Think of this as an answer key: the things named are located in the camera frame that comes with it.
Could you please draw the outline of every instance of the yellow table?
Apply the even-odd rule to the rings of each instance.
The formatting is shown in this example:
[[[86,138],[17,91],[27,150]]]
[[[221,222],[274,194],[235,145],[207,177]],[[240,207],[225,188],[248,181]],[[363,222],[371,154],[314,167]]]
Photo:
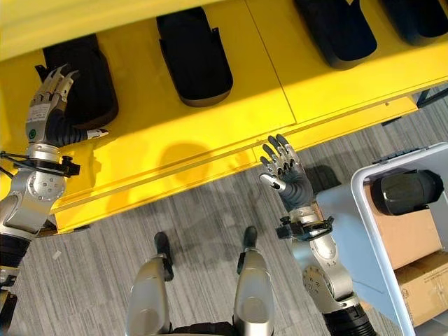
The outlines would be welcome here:
[[[127,7],[121,2],[111,3]],[[148,0],[146,5],[159,3]],[[173,6],[173,1],[166,3]],[[184,8],[181,4],[176,9]],[[107,137],[63,148],[81,164],[81,175],[67,181],[65,195],[53,207],[59,231],[254,167],[268,134],[288,134],[294,147],[303,149],[415,111],[410,93],[448,81],[448,39],[410,47],[398,38],[378,0],[363,4],[379,49],[347,71],[323,62],[292,10],[292,0],[225,0],[205,6],[211,26],[220,28],[234,76],[230,96],[209,108],[180,102],[160,52],[155,19],[99,32],[120,111],[108,125]],[[70,13],[73,22],[82,22],[81,12]],[[110,21],[113,15],[98,15],[91,16],[101,22],[89,25],[86,19],[83,29],[70,25],[77,34],[86,34],[123,23]],[[141,15],[130,15],[127,22]],[[58,34],[61,39],[78,36]],[[39,43],[32,48],[45,45]],[[22,46],[5,54],[4,46],[0,44],[2,56],[7,55],[0,62],[0,149],[22,153],[27,106],[39,86],[33,66],[43,63],[43,54],[37,50],[6,59],[32,49]],[[1,175],[0,197],[9,183]]]

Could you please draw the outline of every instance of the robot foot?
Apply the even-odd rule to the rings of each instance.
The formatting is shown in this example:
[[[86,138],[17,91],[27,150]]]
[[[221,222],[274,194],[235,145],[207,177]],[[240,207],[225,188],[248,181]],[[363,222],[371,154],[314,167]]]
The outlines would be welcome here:
[[[174,272],[168,236],[164,232],[158,232],[154,236],[154,244],[158,254],[164,253],[166,255],[166,258],[163,259],[163,268],[165,270],[164,279],[165,281],[171,281],[174,278]]]

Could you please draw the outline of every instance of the robot forearm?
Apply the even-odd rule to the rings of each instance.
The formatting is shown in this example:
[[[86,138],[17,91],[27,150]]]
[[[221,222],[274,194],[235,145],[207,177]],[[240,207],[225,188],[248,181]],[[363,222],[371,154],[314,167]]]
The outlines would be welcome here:
[[[289,216],[276,229],[280,239],[290,239],[294,258],[302,269],[303,284],[322,313],[332,336],[376,335],[367,315],[353,292],[350,274],[339,260],[331,236],[333,218],[319,217],[317,205],[297,153],[281,135],[270,136],[263,149],[272,162],[261,157],[268,174],[260,180],[279,192]]]

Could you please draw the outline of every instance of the silver metal joint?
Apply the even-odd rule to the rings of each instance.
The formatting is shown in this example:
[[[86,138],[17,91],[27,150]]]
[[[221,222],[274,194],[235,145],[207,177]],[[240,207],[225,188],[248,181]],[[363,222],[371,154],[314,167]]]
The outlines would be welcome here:
[[[30,159],[59,162],[59,148],[45,143],[31,143],[27,149]]]
[[[298,209],[289,211],[291,222],[301,222],[301,224],[308,224],[319,222],[320,218],[312,206],[302,206]]]

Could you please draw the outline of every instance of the robotic hand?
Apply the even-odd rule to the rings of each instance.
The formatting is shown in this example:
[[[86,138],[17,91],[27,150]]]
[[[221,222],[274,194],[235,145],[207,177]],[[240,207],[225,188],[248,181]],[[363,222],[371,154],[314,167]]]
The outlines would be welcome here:
[[[17,303],[17,297],[3,287],[14,284],[29,243],[64,193],[64,177],[79,174],[80,167],[71,157],[64,156],[60,162],[59,148],[108,134],[104,129],[76,129],[64,118],[67,96],[77,76],[77,71],[69,72],[68,65],[51,71],[29,107],[27,154],[0,152],[0,158],[18,168],[16,175],[1,169],[12,182],[8,196],[0,201],[0,331],[9,328]]]
[[[277,190],[289,216],[276,229],[280,239],[290,239],[294,258],[302,269],[303,284],[322,313],[330,334],[376,335],[367,315],[353,292],[350,274],[339,261],[331,236],[333,219],[321,220],[313,203],[311,183],[299,157],[287,140],[278,134],[263,149],[271,161],[261,157],[268,173],[260,180]]]

